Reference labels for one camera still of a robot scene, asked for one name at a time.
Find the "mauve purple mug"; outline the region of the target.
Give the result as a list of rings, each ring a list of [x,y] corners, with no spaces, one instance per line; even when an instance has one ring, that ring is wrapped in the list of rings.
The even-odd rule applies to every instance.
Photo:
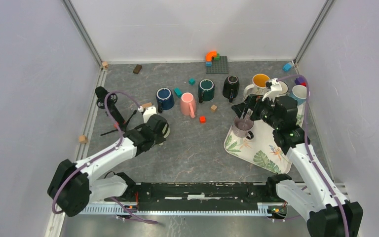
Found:
[[[252,132],[253,126],[254,122],[250,120],[249,115],[245,115],[244,118],[239,118],[238,116],[235,116],[233,119],[231,130],[236,137],[247,138],[248,140],[252,140],[254,138],[254,134]]]

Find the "white floral mug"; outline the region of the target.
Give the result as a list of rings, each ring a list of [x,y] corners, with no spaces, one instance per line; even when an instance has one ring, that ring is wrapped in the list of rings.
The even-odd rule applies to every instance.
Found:
[[[244,88],[243,100],[245,100],[249,94],[265,95],[268,92],[266,83],[270,78],[265,74],[256,74],[252,77],[250,85]]]

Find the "navy blue mug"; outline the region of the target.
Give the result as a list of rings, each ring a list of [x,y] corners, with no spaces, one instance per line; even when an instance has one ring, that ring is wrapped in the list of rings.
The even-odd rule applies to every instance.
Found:
[[[169,88],[160,88],[156,92],[157,112],[162,113],[165,110],[169,110],[174,107],[174,97],[172,91]]]

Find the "pink mug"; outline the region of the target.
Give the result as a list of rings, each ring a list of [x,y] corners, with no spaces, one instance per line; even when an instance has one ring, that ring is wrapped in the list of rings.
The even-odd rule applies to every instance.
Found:
[[[191,93],[186,92],[181,95],[180,109],[183,115],[190,116],[192,119],[195,118],[196,101]]]

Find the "dark green mug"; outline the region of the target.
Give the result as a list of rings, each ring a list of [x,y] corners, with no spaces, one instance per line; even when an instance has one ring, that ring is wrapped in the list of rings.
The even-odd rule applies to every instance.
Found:
[[[210,79],[203,79],[198,84],[198,102],[201,104],[206,101],[211,101],[215,94],[215,84]]]

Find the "light blue mug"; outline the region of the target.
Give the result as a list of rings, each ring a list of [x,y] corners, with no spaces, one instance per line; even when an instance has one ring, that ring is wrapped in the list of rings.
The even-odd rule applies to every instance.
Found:
[[[297,101],[297,106],[300,106],[306,101],[307,87],[303,85],[295,85],[289,96]]]

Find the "light green mug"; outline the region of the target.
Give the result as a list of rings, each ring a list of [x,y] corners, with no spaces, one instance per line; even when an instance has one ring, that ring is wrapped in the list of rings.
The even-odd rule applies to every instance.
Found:
[[[170,134],[170,126],[166,124],[162,130],[163,137],[166,139]]]

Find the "cream white mug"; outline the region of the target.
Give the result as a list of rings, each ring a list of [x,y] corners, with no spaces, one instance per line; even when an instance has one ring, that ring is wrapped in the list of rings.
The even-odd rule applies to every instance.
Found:
[[[279,92],[279,94],[277,95],[277,97],[287,95],[289,93],[288,92],[289,88],[288,88],[287,84],[285,82],[283,82],[283,81],[279,81],[278,83],[281,85],[282,91]]]

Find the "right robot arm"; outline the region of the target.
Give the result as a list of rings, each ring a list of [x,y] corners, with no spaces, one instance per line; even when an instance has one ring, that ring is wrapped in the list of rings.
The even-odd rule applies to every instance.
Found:
[[[262,120],[273,129],[276,145],[295,165],[308,189],[306,193],[288,175],[278,174],[268,178],[266,197],[288,202],[306,221],[312,237],[357,236],[363,209],[336,187],[322,167],[307,132],[297,125],[297,100],[281,96],[271,101],[250,94],[231,108],[238,118]]]

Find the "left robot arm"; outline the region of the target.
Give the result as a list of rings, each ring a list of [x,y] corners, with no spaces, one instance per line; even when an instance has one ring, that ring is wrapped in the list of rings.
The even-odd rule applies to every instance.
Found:
[[[60,162],[47,189],[47,194],[53,199],[52,212],[73,217],[94,201],[111,197],[130,201],[135,196],[133,185],[118,175],[104,179],[102,175],[163,143],[169,133],[167,120],[160,115],[152,115],[146,123],[125,132],[98,153],[77,162],[69,159]]]

